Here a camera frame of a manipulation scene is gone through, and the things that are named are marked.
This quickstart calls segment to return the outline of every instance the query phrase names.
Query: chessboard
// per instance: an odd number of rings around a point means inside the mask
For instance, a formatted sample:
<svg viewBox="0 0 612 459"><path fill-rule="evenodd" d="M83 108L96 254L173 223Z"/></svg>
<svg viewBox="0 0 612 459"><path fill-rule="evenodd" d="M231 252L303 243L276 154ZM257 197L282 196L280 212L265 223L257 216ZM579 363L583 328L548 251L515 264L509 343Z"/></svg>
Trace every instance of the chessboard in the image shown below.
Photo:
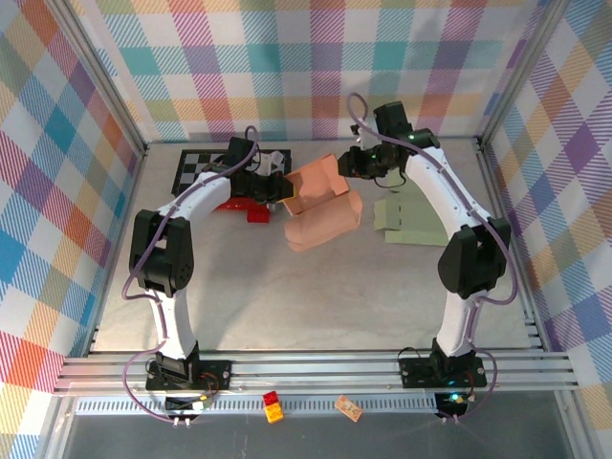
<svg viewBox="0 0 612 459"><path fill-rule="evenodd" d="M285 158L280 168L284 175L289 174L289 172L291 172L291 150L263 149L259 150L259 153L265 155L267 153L273 153L274 151L280 152ZM172 184L172 195L174 197L179 196L195 182L195 179L207 164L217 161L226 153L227 150L220 149L183 150L181 152L179 165L176 169L176 175L174 176L174 183ZM253 161L251 165L247 166L246 170L255 170L257 167L257 162Z"/></svg>

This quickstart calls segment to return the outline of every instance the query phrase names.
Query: small wooden block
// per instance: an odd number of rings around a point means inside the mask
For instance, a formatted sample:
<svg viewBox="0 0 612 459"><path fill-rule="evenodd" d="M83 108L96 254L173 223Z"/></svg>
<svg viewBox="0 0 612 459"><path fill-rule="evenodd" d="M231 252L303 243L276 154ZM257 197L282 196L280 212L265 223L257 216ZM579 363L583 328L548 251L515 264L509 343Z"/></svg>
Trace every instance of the small wooden block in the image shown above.
<svg viewBox="0 0 612 459"><path fill-rule="evenodd" d="M348 400L343 395L336 401L336 408L342 411L346 416L351 418L353 422L357 422L363 413L363 409Z"/></svg>
<svg viewBox="0 0 612 459"><path fill-rule="evenodd" d="M283 410L280 408L280 404L270 404L264 407L264 411L266 411L266 417L268 418L268 422L270 424L277 423L281 419L283 419Z"/></svg>

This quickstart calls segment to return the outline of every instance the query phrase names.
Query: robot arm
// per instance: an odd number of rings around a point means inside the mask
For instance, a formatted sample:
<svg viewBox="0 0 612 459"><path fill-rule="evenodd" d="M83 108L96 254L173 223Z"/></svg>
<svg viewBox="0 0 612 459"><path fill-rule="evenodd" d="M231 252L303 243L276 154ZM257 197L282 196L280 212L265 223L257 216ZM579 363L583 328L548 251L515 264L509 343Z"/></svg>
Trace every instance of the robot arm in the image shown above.
<svg viewBox="0 0 612 459"><path fill-rule="evenodd" d="M413 130L400 102L375 109L374 116L380 134L411 143L423 154L393 142L380 143L377 137L364 129L360 132L355 125L351 128L361 136L361 146L351 147L340 157L339 173L372 180L398 167L423 191L442 221L449 242L438 263L438 274L448 292L442 327L433 341L427 364L434 377L414 367L406 373L415 375L412 382L407 382L408 386L445 385L480 363L470 342L479 315L478 301L488 296L506 269L503 251L482 222L488 222L506 248L510 243L510 225L504 219L493 220L476 203L450 168L433 133L429 129ZM486 380L480 378L477 385L483 384Z"/></svg>
<svg viewBox="0 0 612 459"><path fill-rule="evenodd" d="M200 186L205 179L216 175L214 172L201 173L191 187ZM184 219L188 223L188 229L184 232L184 237L191 239L190 228L197 228L198 225L217 207L221 206L230 198L230 179L221 178L210 182L202 187L198 192L189 195L173 214L174 219ZM177 199L159 208L159 217L165 217L169 210L176 204ZM189 312L186 302L186 283L193 273L193 263L186 260L181 267L179 276L185 280L185 286L176 290L173 294L168 292L158 292L154 286L149 285L145 292L149 295L157 296L162 302L162 311L165 319L167 339L163 348L164 356L174 360L184 360L192 353L196 347L196 339L193 337L191 325L189 324ZM164 339L163 327L160 313L155 301L151 301L155 325L158 331L160 342Z"/></svg>

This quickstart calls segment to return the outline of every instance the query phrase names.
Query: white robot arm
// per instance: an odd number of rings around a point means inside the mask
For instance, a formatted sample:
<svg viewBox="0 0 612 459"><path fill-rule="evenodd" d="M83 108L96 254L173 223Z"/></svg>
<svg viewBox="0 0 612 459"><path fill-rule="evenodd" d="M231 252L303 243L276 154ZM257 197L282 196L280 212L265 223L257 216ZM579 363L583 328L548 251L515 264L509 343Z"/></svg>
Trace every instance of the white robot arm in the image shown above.
<svg viewBox="0 0 612 459"><path fill-rule="evenodd" d="M214 172L201 173L191 187L198 187L207 178L217 175ZM216 208L221 206L230 198L230 179L223 177L201 187L197 192L189 195L174 212L174 219L184 218L189 224L197 228L198 225ZM165 217L170 209L175 206L174 201L159 208L157 211L161 217ZM165 345L161 352L175 360L186 359L196 347L196 339L193 337L191 325L189 324L189 311L187 309L186 286L167 295L166 292L158 292L146 289L147 294L157 296L162 302L162 312L165 319L166 335ZM158 340L164 339L162 320L160 318L157 303L151 301L153 316L157 327Z"/></svg>
<svg viewBox="0 0 612 459"><path fill-rule="evenodd" d="M447 169L455 183L462 188L464 195L471 200L474 209L485 219L491 218L490 214L476 203L459 181L450 168L444 151L441 148L431 146L426 149L426 152ZM405 167L405 175L425 194L440 217L448 239L463 227L474 228L480 226L480 222L466 212L465 206L450 187L448 181L426 158L419 155L410 156ZM464 299L457 293L447 292L444 320L437 336L437 343L445 355L455 357L470 351L471 347L468 343L467 334L470 311L474 307L474 300L486 294L486 291L479 291ZM476 321L477 317L473 324L474 327L477 325Z"/></svg>

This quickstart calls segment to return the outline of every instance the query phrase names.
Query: colorful plaid backdrop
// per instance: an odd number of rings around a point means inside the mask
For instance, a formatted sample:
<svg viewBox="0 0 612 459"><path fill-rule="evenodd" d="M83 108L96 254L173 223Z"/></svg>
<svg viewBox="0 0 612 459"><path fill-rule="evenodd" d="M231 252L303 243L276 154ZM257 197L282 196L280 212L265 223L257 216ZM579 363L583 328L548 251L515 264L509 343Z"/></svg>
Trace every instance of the colorful plaid backdrop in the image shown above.
<svg viewBox="0 0 612 459"><path fill-rule="evenodd" d="M248 124L266 140L350 137L350 91L471 136L545 3L73 1L143 135L166 142L222 141Z"/></svg>
<svg viewBox="0 0 612 459"><path fill-rule="evenodd" d="M137 156L43 0L0 11L0 458L25 458L101 295Z"/></svg>
<svg viewBox="0 0 612 459"><path fill-rule="evenodd" d="M612 1L571 2L493 147L537 307L612 454Z"/></svg>

